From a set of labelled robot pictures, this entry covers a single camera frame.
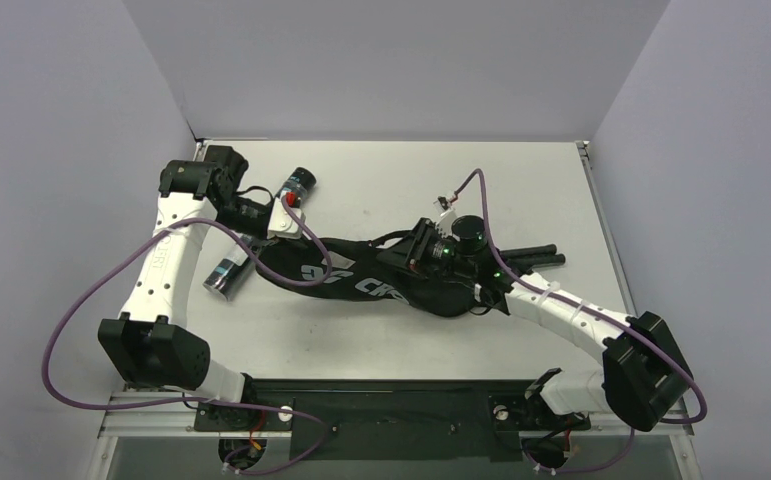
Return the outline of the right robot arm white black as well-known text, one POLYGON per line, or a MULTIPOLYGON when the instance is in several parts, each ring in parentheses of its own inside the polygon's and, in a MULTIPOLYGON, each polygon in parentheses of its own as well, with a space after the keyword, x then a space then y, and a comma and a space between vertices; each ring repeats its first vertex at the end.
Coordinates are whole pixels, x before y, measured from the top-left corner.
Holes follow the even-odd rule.
POLYGON ((500 250, 484 220, 467 215, 449 231, 422 218, 376 259, 426 287, 464 287, 478 305, 530 321, 598 363, 592 372, 551 369, 527 388, 526 413, 536 427, 591 413, 613 414, 639 431, 668 423, 693 376, 666 322, 651 312, 635 317, 591 304, 542 277, 529 254, 563 260, 552 245, 500 250))

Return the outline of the black racket bag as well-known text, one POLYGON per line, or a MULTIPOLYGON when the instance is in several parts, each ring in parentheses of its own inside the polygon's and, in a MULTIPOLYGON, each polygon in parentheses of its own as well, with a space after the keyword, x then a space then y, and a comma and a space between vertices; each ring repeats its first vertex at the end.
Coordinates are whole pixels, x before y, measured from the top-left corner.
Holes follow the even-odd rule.
POLYGON ((374 241, 325 237, 321 240, 332 257, 332 273, 324 276, 322 252, 308 238, 281 240, 261 249, 257 273, 271 284, 298 295, 348 302, 393 300, 442 318, 462 316, 472 310, 486 312, 500 297, 477 295, 473 286, 436 278, 421 279, 378 261, 382 251, 374 241))

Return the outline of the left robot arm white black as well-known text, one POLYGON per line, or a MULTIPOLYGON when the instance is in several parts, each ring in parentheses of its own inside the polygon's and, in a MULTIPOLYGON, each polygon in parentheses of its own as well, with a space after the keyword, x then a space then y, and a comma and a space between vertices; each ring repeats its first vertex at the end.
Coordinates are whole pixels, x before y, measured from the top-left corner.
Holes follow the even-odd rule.
POLYGON ((187 304, 198 258, 215 220, 234 235, 267 237, 270 206, 239 196, 247 160, 210 146, 200 161, 173 160, 160 174, 154 233, 136 284, 117 318, 102 320, 98 340, 131 386, 170 388, 222 401, 233 429, 253 426, 259 402, 247 377, 213 360, 209 344, 187 330, 187 304))

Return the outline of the black shuttlecock tube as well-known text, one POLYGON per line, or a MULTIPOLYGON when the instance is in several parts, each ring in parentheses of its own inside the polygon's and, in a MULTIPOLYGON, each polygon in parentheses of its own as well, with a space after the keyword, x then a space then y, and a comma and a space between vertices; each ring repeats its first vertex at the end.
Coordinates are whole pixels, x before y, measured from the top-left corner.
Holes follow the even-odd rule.
MULTIPOLYGON (((298 207, 307 199, 316 182, 316 177, 311 171, 304 167, 297 167, 275 192, 274 198, 280 199, 285 194, 292 193, 292 200, 289 201, 289 204, 292 207, 298 207)), ((241 216, 245 217, 243 223, 237 223, 237 226, 243 225, 245 228, 243 232, 236 231, 241 241, 243 234, 267 239, 267 225, 272 212, 273 201, 270 200, 266 204, 262 204, 246 198, 246 195, 252 191, 266 192, 266 189, 261 186, 253 186, 237 193, 237 206, 239 206, 240 213, 233 216, 232 219, 237 221, 241 216)), ((210 294, 226 302, 231 302, 254 268, 252 259, 234 242, 202 285, 210 294)))

